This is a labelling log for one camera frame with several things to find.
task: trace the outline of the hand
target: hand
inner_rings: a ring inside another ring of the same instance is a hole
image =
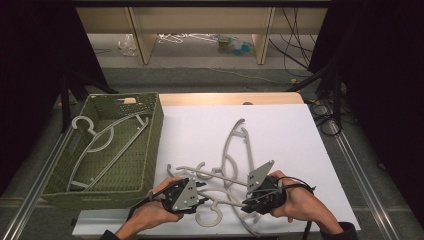
[[[151,192],[159,192],[170,183],[181,180],[182,178],[166,178]],[[128,239],[140,231],[154,228],[166,222],[178,222],[183,218],[183,214],[173,214],[166,211],[160,200],[146,203],[139,207],[135,214],[115,233],[119,239]]]
[[[281,171],[270,174],[277,178],[286,177]],[[288,186],[297,183],[296,181],[283,178],[283,185]],[[327,207],[312,193],[301,187],[286,189],[287,200],[283,206],[271,210],[274,217],[287,217],[291,223],[293,219],[301,221],[314,221],[321,230],[329,234],[338,234],[343,232],[336,217],[327,209]]]

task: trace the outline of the wooden panel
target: wooden panel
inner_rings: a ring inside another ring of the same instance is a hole
[[[297,9],[297,28],[299,35],[318,35],[324,21],[326,8],[299,8]],[[274,20],[271,27],[271,34],[291,34],[289,24],[294,25],[295,11],[293,8],[276,8]]]
[[[294,92],[270,93],[176,93],[160,94],[163,106],[189,105],[242,105],[260,104],[303,104],[302,97]]]
[[[126,8],[77,8],[87,33],[132,33]]]
[[[268,8],[133,8],[143,33],[262,33]]]

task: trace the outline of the person's right hand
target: person's right hand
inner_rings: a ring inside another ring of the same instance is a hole
[[[270,176],[282,178],[286,175],[281,171],[275,171]],[[298,183],[290,178],[283,178],[283,185],[288,186]],[[312,193],[302,187],[286,189],[287,200],[278,208],[271,210],[274,217],[287,217],[291,223],[293,219],[300,221],[313,221],[325,232],[338,234],[343,232],[336,217],[328,208]]]

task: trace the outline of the person's left hand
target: person's left hand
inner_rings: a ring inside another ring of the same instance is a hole
[[[181,180],[180,177],[166,178],[151,192],[159,192],[170,183]],[[119,239],[128,239],[140,231],[154,228],[166,222],[178,222],[183,214],[173,214],[166,211],[160,200],[148,202],[137,209],[135,214],[115,233]]]

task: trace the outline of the white table surface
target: white table surface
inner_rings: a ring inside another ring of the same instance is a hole
[[[241,118],[250,136],[254,167],[274,160],[272,171],[282,170],[316,186],[315,195],[336,215],[339,221],[360,226],[346,198],[344,190],[331,164],[307,105],[229,105],[229,106],[164,106],[164,123],[159,144],[155,184],[167,175],[167,165],[195,168],[205,162],[202,170],[210,171],[221,166],[225,142],[234,124]],[[236,160],[238,180],[247,182],[249,173],[246,148],[241,138],[233,138],[229,149]],[[205,180],[208,187],[222,187],[221,179]],[[233,192],[245,199],[245,188],[234,186]],[[211,193],[226,199],[223,194]],[[205,221],[214,220],[210,201],[198,207]],[[219,205],[224,213],[222,221],[214,227],[197,224],[195,214],[186,214],[178,223],[167,223],[143,231],[139,236],[151,237],[210,237],[250,236],[230,206]],[[99,237],[106,229],[114,232],[125,221],[128,209],[81,211],[73,235]],[[249,226],[261,235],[281,235],[286,232],[303,232],[306,222],[288,223],[286,218],[276,219],[269,214],[258,223],[247,220]],[[316,224],[311,231],[318,231]]]

